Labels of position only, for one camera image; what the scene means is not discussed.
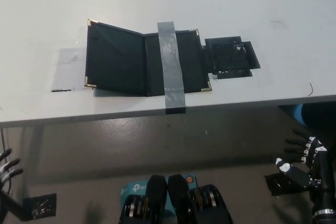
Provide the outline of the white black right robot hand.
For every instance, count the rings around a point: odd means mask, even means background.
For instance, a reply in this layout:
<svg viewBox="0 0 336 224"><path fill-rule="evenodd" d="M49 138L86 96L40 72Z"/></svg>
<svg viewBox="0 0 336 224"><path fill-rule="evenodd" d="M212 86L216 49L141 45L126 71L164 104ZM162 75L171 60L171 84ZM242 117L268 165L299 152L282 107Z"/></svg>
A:
<svg viewBox="0 0 336 224"><path fill-rule="evenodd" d="M300 138L287 138L292 145L278 156L275 165L289 181L311 192L313 215L335 214L335 181L328 148L317 136L293 129Z"/></svg>

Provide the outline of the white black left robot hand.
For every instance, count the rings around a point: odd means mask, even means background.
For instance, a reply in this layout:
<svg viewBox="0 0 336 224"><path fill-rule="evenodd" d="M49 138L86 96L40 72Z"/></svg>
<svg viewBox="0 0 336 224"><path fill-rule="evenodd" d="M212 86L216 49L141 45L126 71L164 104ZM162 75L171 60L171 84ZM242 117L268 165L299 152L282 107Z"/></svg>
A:
<svg viewBox="0 0 336 224"><path fill-rule="evenodd" d="M21 162L20 158L15 158L11 161L6 161L6 159L12 153L12 149L8 148L1 153L1 162L5 161L3 165L1 165L1 189L4 185L9 182L13 177L18 176L24 172L23 168L16 168L16 166Z"/></svg>

